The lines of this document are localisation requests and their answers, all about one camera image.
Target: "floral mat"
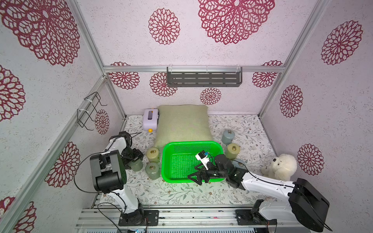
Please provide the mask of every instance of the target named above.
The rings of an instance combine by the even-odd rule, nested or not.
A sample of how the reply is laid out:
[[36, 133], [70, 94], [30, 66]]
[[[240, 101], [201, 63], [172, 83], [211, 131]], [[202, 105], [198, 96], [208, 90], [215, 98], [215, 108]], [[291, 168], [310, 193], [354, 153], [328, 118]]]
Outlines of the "floral mat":
[[[209, 115], [209, 125], [213, 140], [220, 143], [224, 150], [227, 146], [221, 142], [223, 131], [234, 130], [233, 142], [241, 147], [238, 158], [246, 162], [250, 171], [260, 174], [260, 168], [275, 157], [257, 115]], [[133, 138], [132, 147], [144, 154], [154, 144], [156, 132], [142, 130], [142, 115], [129, 116], [125, 130], [129, 133], [142, 132]], [[128, 187], [144, 205], [241, 205], [254, 204], [257, 199], [271, 199], [258, 192], [234, 189], [225, 181], [199, 186], [196, 183], [167, 183], [162, 177], [150, 180], [145, 173], [145, 165], [148, 163], [146, 156], [143, 163], [141, 171], [126, 172]], [[102, 202], [115, 203], [106, 195], [101, 197]]]

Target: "red mandala pattern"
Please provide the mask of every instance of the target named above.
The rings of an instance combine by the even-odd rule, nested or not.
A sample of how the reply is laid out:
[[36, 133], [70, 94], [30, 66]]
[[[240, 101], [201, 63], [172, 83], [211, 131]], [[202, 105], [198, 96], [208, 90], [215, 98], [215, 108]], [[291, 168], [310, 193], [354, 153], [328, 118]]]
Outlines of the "red mandala pattern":
[[258, 31], [275, 7], [275, 0], [198, 0], [199, 17], [215, 42], [237, 44]]
[[[112, 66], [129, 66], [125, 62], [114, 62]], [[123, 89], [134, 89], [139, 85], [140, 79], [137, 72], [113, 72], [109, 73], [110, 79], [115, 85]]]
[[155, 73], [150, 78], [150, 88], [159, 96], [170, 96], [173, 95], [177, 91], [177, 87], [169, 87], [167, 86], [167, 73], [159, 72]]
[[14, 201], [14, 197], [6, 197], [0, 201], [0, 219], [4, 215], [5, 211], [8, 209], [10, 204]]
[[363, 31], [358, 21], [339, 25], [328, 35], [321, 51], [321, 58], [328, 65], [335, 65], [351, 56], [359, 47]]
[[72, 181], [79, 163], [79, 149], [74, 143], [68, 142], [44, 181], [55, 188], [67, 185]]
[[171, 44], [179, 36], [180, 24], [178, 18], [170, 10], [157, 9], [149, 19], [149, 31], [159, 44]]
[[0, 122], [23, 109], [25, 91], [19, 79], [0, 65]]
[[[273, 60], [264, 63], [262, 66], [280, 66], [281, 61]], [[257, 87], [264, 88], [272, 85], [278, 73], [276, 72], [255, 72], [253, 75], [253, 84]]]
[[317, 175], [324, 168], [324, 157], [314, 145], [304, 144], [298, 151], [298, 163], [309, 175]]
[[34, 229], [34, 223], [36, 220], [36, 208], [34, 202], [30, 202], [27, 209], [23, 212], [22, 217], [18, 220], [14, 226], [14, 233], [30, 233]]
[[100, 109], [95, 117], [95, 126], [97, 131], [100, 134], [106, 134], [106, 132], [109, 130], [109, 116], [107, 115], [107, 112], [103, 109]]
[[202, 103], [207, 105], [216, 104], [220, 98], [222, 97], [222, 93], [219, 89], [215, 87], [209, 87], [202, 91], [200, 95], [200, 100]]
[[298, 86], [288, 86], [282, 93], [280, 98], [280, 109], [284, 116], [293, 117], [301, 109], [303, 104], [303, 93]]
[[1, 0], [0, 15], [38, 59], [65, 66], [78, 56], [80, 35], [65, 0]]

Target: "stuffed toy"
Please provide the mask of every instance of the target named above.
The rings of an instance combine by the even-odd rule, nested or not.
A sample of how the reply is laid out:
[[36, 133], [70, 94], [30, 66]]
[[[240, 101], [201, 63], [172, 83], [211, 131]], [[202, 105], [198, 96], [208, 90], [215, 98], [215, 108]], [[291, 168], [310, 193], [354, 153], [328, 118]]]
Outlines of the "stuffed toy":
[[294, 175], [297, 166], [294, 156], [282, 154], [274, 158], [269, 165], [262, 167], [260, 171], [265, 177], [290, 181], [290, 177]]

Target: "leaf pattern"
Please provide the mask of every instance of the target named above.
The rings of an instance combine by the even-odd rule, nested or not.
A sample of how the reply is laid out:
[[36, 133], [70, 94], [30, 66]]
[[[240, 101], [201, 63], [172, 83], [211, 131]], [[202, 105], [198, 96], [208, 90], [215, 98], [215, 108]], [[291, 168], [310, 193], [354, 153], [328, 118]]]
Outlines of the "leaf pattern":
[[[257, 115], [209, 115], [209, 126], [213, 140], [224, 150], [227, 147], [221, 142], [224, 130], [235, 131], [233, 142], [241, 147], [238, 158], [245, 161], [250, 171], [260, 174], [260, 168], [275, 157]], [[125, 130], [129, 133], [142, 132], [133, 137], [132, 147], [144, 154], [153, 146], [156, 132], [142, 130], [142, 115], [129, 116]], [[143, 163], [145, 168], [148, 163], [146, 156]], [[226, 182], [209, 182], [199, 186], [196, 183], [167, 183], [162, 177], [151, 180], [144, 168], [138, 172], [126, 170], [128, 187], [144, 205], [241, 205], [254, 204], [257, 199], [273, 199], [258, 192], [234, 189]], [[103, 195], [100, 202], [115, 201]]]

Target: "green pillow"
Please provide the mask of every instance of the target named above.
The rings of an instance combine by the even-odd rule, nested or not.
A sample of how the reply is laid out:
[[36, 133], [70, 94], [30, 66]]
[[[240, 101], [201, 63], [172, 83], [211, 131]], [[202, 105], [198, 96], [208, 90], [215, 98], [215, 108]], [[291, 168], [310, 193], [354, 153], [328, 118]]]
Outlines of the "green pillow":
[[161, 105], [155, 147], [170, 142], [212, 141], [206, 105]]

